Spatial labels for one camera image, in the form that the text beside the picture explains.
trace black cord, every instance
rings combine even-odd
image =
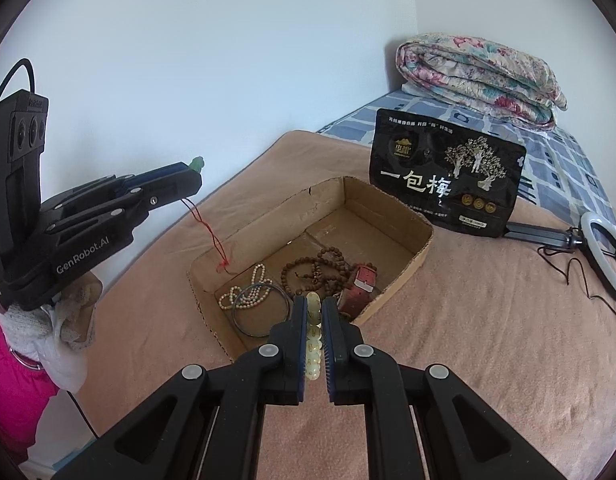
[[[30,88],[30,93],[35,93],[35,73],[32,70],[32,63],[27,58],[22,58],[10,69],[10,72],[6,74],[6,77],[3,78],[2,84],[0,84],[0,99],[2,98],[3,91],[8,86],[8,83],[12,79],[12,76],[15,75],[15,72],[19,70],[20,67],[25,66],[26,71],[28,72],[28,86]]]
[[[90,430],[90,432],[93,434],[93,436],[95,438],[99,438],[99,436],[97,435],[97,433],[95,433],[95,429],[91,426],[91,424],[89,423],[88,419],[86,418],[85,413],[83,413],[82,407],[79,405],[79,403],[77,402],[77,399],[74,398],[74,395],[70,392],[68,392],[66,390],[66,392],[68,393],[68,395],[70,396],[70,398],[72,399],[72,402],[74,402],[74,405],[77,407],[77,409],[79,410],[79,413],[81,413],[82,415],[82,419],[83,421],[86,423],[86,425],[88,425],[88,428]]]
[[[554,263],[552,263],[548,259],[549,257],[555,256],[556,254],[572,254],[573,251],[555,249],[555,248],[550,247],[550,246],[542,245],[541,247],[537,248],[537,253],[544,259],[544,261],[548,265],[550,265],[554,270],[556,270],[564,278],[566,278],[566,286],[570,285],[570,266],[572,265],[573,262],[577,262],[579,264],[579,267],[581,267],[581,277],[584,279],[584,287],[586,289],[586,296],[588,297],[588,299],[589,300],[601,300],[601,301],[603,301],[605,306],[607,306],[608,309],[610,309],[610,312],[612,312],[616,316],[616,310],[610,305],[610,303],[608,303],[606,298],[603,298],[603,297],[601,297],[598,294],[592,294],[592,295],[590,294],[590,290],[588,288],[588,280],[586,279],[586,273],[584,271],[584,266],[581,263],[581,260],[579,260],[578,258],[573,256],[571,259],[568,260],[568,265],[566,266],[566,270],[564,271],[564,270],[560,269],[559,267],[557,267]]]

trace pearl necklace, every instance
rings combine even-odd
[[[266,275],[266,266],[264,264],[257,264],[255,268],[252,269],[252,279],[250,280],[250,284],[254,285],[255,283],[268,283],[272,285],[272,280],[270,278],[264,278]],[[226,292],[222,297],[219,298],[219,306],[222,310],[230,310],[234,304],[234,300],[237,295],[242,291],[240,286],[232,286],[229,292]],[[253,308],[257,306],[259,303],[264,301],[268,294],[270,293],[270,288],[265,286],[256,286],[253,288],[248,294],[246,294],[243,298],[241,298],[239,304],[236,304],[235,308]],[[224,299],[228,298],[229,304],[224,305]]]

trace open cardboard box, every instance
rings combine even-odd
[[[350,176],[332,178],[291,196],[224,240],[229,272],[218,272],[213,249],[192,263],[188,277],[206,325],[235,360],[265,338],[239,332],[231,311],[222,310],[218,301],[232,286],[249,285],[256,264],[264,263],[266,277],[281,286],[285,264],[316,256],[324,247],[339,248],[349,264],[371,262],[377,267],[376,297],[355,318],[353,323],[361,325],[421,267],[432,235],[432,225],[394,197]],[[301,288],[305,280],[295,273],[308,272],[310,264],[293,268],[289,286]],[[323,267],[323,272],[333,271]],[[258,306],[236,311],[239,324],[251,333],[268,332],[285,315],[286,302],[274,290]]]

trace blue checkered bedsheet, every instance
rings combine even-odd
[[[586,211],[616,225],[608,197],[575,137],[557,127],[534,133],[474,110],[440,101],[392,92],[319,130],[320,134],[372,146],[379,108],[426,115],[479,132],[518,142],[528,152],[518,195],[554,213],[573,226]]]

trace white circular cap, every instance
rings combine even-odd
[[[277,345],[267,343],[259,347],[259,353],[264,357],[274,357],[279,353],[279,348]]]
[[[450,374],[448,368],[446,368],[444,365],[432,365],[428,369],[428,373],[435,379],[445,379]]]
[[[188,365],[181,371],[184,379],[189,381],[200,378],[202,373],[204,373],[204,369],[199,365]]]
[[[359,357],[370,357],[372,354],[374,354],[374,348],[370,345],[357,345],[355,346],[353,352]]]

